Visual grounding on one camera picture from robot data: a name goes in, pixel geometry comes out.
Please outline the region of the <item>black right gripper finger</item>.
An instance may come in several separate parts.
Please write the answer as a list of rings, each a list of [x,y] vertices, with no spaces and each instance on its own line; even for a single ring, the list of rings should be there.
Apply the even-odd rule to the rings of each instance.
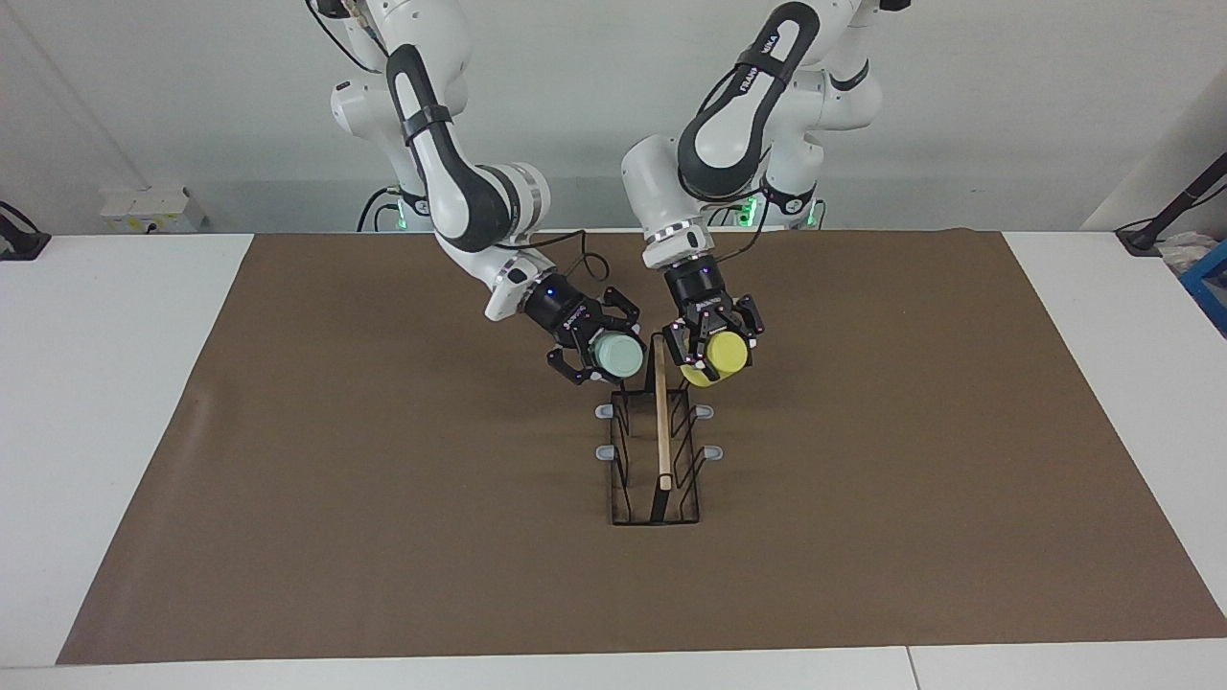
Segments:
[[[600,381],[600,372],[587,365],[587,362],[580,357],[580,363],[574,366],[571,363],[571,355],[578,355],[579,351],[569,347],[555,346],[548,349],[546,354],[546,362],[548,367],[553,371],[564,376],[566,381],[575,386],[587,383],[587,381]]]
[[[618,289],[606,287],[600,296],[606,328],[610,331],[622,331],[626,334],[639,334],[640,309],[636,302],[631,301],[626,293]]]

